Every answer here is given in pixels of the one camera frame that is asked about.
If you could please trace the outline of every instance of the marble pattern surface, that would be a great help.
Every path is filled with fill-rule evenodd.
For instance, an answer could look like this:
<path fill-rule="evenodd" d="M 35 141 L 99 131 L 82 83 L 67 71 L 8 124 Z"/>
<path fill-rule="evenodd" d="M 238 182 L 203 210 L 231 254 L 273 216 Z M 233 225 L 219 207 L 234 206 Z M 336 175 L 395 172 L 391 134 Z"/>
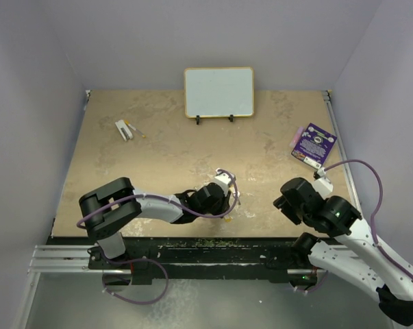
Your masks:
<path fill-rule="evenodd" d="M 147 137 L 127 143 L 114 122 L 130 121 Z M 318 91 L 258 91 L 251 118 L 205 119 L 196 125 L 184 114 L 182 90 L 96 90 L 80 130 L 53 227 L 54 236 L 83 236 L 78 199 L 119 177 L 149 193 L 173 194 L 207 184 L 218 167 L 236 174 L 241 206 L 231 221 L 196 219 L 171 225 L 134 219 L 125 236 L 299 236 L 312 229 L 295 226 L 272 201 L 281 185 L 313 170 L 294 159 L 289 143 L 299 126 L 312 122 L 332 132 Z M 326 165 L 340 160 L 337 146 Z M 334 193 L 350 199 L 343 170 L 329 172 Z"/>

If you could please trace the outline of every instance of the cable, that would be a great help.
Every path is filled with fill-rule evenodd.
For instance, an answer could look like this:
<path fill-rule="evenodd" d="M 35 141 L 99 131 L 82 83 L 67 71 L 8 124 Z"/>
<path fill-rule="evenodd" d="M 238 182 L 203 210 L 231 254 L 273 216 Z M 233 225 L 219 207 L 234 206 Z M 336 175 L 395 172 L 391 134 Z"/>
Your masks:
<path fill-rule="evenodd" d="M 231 184 L 234 185 L 235 188 L 235 195 L 238 195 L 238 187 L 236 186 L 236 181 L 235 178 L 232 176 L 232 174 L 224 169 L 217 169 L 218 172 L 220 173 L 225 173 L 226 175 L 229 176 L 230 180 L 231 180 Z M 196 215 L 198 217 L 203 217 L 203 218 L 221 218 L 224 217 L 225 215 L 229 214 L 236 206 L 237 202 L 238 202 L 238 197 L 234 198 L 234 202 L 232 203 L 232 205 L 229 207 L 228 210 L 226 210 L 223 214 L 219 214 L 219 215 L 206 215 L 206 214 L 201 214 L 200 212 L 196 212 L 193 211 L 191 209 L 189 209 L 188 207 L 185 207 L 183 204 L 179 204 L 176 201 L 173 201 L 167 197 L 162 197 L 160 195 L 154 195 L 154 194 L 137 194 L 137 195 L 129 195 L 128 197 L 122 197 L 118 200 L 115 200 L 109 204 L 106 204 L 105 206 L 102 206 L 100 209 L 96 209 L 94 212 L 90 213 L 89 215 L 86 215 L 85 217 L 83 217 L 82 219 L 80 219 L 77 222 L 77 227 L 81 228 L 83 230 L 86 229 L 86 227 L 84 225 L 82 225 L 83 223 L 85 223 L 86 221 L 88 221 L 89 219 L 91 219 L 92 217 L 94 217 L 95 215 L 98 215 L 100 213 L 102 213 L 104 210 L 107 210 L 113 206 L 115 206 L 116 204 L 122 204 L 123 202 L 127 202 L 133 199 L 140 199 L 140 198 L 149 198 L 149 199 L 157 199 L 160 201 L 164 201 L 164 202 L 169 202 L 170 204 L 181 208 L 182 210 L 185 210 L 187 212 L 189 212 L 190 214 Z"/>
<path fill-rule="evenodd" d="M 165 293 L 168 290 L 169 278 L 168 278 L 168 273 L 166 272 L 165 268 L 159 262 L 155 261 L 154 259 L 149 259 L 149 258 L 136 258 L 136 259 L 124 260 L 122 262 L 118 262 L 118 261 L 111 260 L 111 259 L 107 258 L 102 249 L 101 249 L 101 255 L 102 255 L 102 257 L 104 258 L 104 260 L 106 262 L 114 264 L 114 265 L 125 265 L 125 264 L 139 263 L 139 262 L 153 263 L 154 265 L 157 265 L 162 270 L 162 272 L 164 272 L 164 276 L 165 276 L 165 288 L 164 288 L 164 290 L 156 298 L 154 298 L 152 300 L 147 300 L 146 302 L 140 302 L 138 300 L 131 300 L 129 298 L 126 298 L 124 296 L 119 295 L 118 293 L 115 293 L 115 292 L 109 290 L 108 286 L 104 282 L 104 276 L 101 277 L 101 281 L 103 283 L 103 288 L 104 288 L 103 291 L 107 291 L 110 295 L 112 295 L 112 296 L 114 296 L 114 297 L 116 297 L 120 300 L 123 300 L 124 302 L 130 303 L 130 304 L 135 304 L 135 305 L 154 304 L 154 303 L 160 301 L 165 296 Z"/>
<path fill-rule="evenodd" d="M 368 167 L 373 174 L 375 175 L 375 178 L 377 178 L 378 182 L 378 189 L 379 189 L 379 196 L 378 196 L 378 203 L 377 206 L 375 207 L 374 211 L 371 213 L 371 218 L 370 218 L 370 227 L 371 227 L 371 236 L 373 239 L 373 242 L 375 244 L 375 247 L 381 252 L 381 254 L 390 262 L 392 263 L 397 269 L 399 269 L 401 272 L 403 272 L 406 276 L 408 276 L 410 279 L 413 280 L 413 274 L 411 274 L 403 265 L 399 264 L 395 259 L 390 257 L 390 255 L 384 250 L 384 248 L 379 244 L 378 241 L 378 235 L 377 235 L 377 227 L 375 225 L 375 215 L 377 214 L 379 208 L 381 207 L 381 203 L 383 202 L 383 184 L 381 183 L 381 178 L 379 177 L 377 171 L 367 162 L 364 162 L 363 160 L 358 160 L 358 159 L 351 159 L 351 160 L 345 160 L 345 161 L 340 161 L 332 166 L 329 166 L 325 168 L 325 171 L 329 171 L 337 166 L 343 165 L 345 163 L 349 162 L 358 162 L 361 163 L 362 165 L 365 165 Z"/>

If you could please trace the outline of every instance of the marker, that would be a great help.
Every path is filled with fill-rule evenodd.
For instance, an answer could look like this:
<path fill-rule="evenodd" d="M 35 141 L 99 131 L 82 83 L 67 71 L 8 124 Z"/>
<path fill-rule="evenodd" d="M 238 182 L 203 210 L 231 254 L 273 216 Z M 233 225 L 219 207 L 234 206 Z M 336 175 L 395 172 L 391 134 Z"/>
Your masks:
<path fill-rule="evenodd" d="M 124 122 L 125 122 L 125 124 L 128 125 L 131 129 L 133 129 L 135 132 L 137 132 L 139 135 L 141 135 L 142 138 L 145 138 L 145 135 L 144 135 L 139 129 L 137 129 L 137 128 L 135 128 L 134 126 L 132 126 L 129 121 L 124 120 Z"/>
<path fill-rule="evenodd" d="M 303 133 L 303 127 L 299 127 L 296 134 L 295 134 L 295 136 L 293 137 L 293 140 L 291 141 L 291 143 L 289 145 L 290 147 L 295 147 L 296 146 L 297 142 L 299 141 L 299 139 L 302 136 L 302 133 Z"/>

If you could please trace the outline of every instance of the whiteboard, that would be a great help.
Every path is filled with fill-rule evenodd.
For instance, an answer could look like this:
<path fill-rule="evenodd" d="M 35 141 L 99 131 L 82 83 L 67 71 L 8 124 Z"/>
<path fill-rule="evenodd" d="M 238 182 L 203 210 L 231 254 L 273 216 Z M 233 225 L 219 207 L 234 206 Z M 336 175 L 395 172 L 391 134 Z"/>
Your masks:
<path fill-rule="evenodd" d="M 188 118 L 253 115 L 251 67 L 189 68 L 184 75 Z"/>

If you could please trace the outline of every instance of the gold whiteboard frame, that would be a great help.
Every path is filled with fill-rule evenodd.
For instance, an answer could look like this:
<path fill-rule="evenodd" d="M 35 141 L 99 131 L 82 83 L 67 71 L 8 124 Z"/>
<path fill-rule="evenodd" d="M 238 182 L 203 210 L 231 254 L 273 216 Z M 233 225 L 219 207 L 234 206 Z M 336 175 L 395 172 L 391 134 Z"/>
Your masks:
<path fill-rule="evenodd" d="M 197 116 L 189 116 L 186 112 L 186 71 L 189 70 L 229 70 L 229 69 L 250 69 L 252 71 L 252 100 L 253 109 L 251 114 L 234 115 L 234 118 L 248 118 L 255 114 L 255 71 L 251 66 L 231 66 L 231 67 L 188 67 L 184 70 L 184 91 L 185 91 L 185 117 L 189 119 L 196 119 Z M 229 118 L 229 115 L 204 115 L 199 116 L 200 118 Z"/>

